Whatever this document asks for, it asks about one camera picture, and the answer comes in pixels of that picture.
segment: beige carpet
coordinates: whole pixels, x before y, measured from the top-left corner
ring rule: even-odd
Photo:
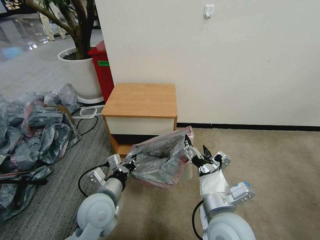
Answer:
[[[256,196],[238,206],[257,239],[320,238],[320,133],[194,129],[194,145],[224,151],[230,186],[247,181]],[[129,179],[118,225],[106,239],[197,239],[191,215],[200,201],[194,177],[171,189],[145,187]],[[197,216],[198,231],[201,231]]]

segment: drawer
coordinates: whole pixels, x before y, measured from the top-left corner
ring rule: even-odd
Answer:
[[[105,118],[111,134],[162,135],[174,128],[174,118]]]

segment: carpet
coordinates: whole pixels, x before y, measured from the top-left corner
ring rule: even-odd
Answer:
[[[95,119],[82,121],[86,131]],[[194,145],[205,144],[212,154],[222,150],[232,158],[224,175],[229,186],[247,181],[256,196],[240,204],[236,213],[252,227],[257,239],[319,239],[320,235],[320,133],[194,129]],[[76,226],[84,197],[77,188],[86,169],[102,164],[112,154],[104,123],[69,149],[51,166],[49,183],[40,186],[30,206],[0,229],[0,240],[65,239]],[[85,178],[83,189],[93,189]],[[199,180],[193,178],[170,189],[143,186],[129,177],[122,193],[118,224],[105,239],[197,239],[191,215],[201,200]],[[196,227],[201,233],[199,215]]]

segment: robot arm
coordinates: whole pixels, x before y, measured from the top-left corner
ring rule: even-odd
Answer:
[[[97,190],[81,203],[77,213],[79,227],[66,240],[94,240],[111,233],[117,224],[121,193],[129,173],[135,168],[134,162],[135,157],[122,163],[120,156],[114,154],[108,158],[112,174],[106,180],[100,168],[87,174]]]
[[[229,188],[222,173],[231,158],[223,152],[212,157],[209,150],[203,146],[204,155],[192,146],[188,136],[185,136],[184,152],[187,158],[197,166],[200,180],[202,201],[192,214],[192,225],[196,236],[204,240],[255,240],[249,224],[240,216],[234,214],[239,203],[254,197],[250,185],[240,182]],[[200,219],[203,228],[202,238],[195,230],[194,215],[200,207]]]

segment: person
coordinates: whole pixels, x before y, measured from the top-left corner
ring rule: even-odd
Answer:
[[[39,4],[41,7],[44,7],[42,0],[33,0],[33,1],[37,4]],[[52,12],[58,19],[60,19],[59,15],[58,15],[59,9],[57,8],[56,5],[54,5],[53,2],[49,3],[49,11]],[[40,12],[39,12],[39,15],[40,15],[40,21],[41,21],[43,28],[48,36],[48,39],[50,41],[54,41],[55,40],[54,33],[52,31],[52,27],[50,25],[49,18]],[[57,28],[58,28],[58,33],[60,34],[61,38],[66,39],[66,31],[59,26],[57,26]]]

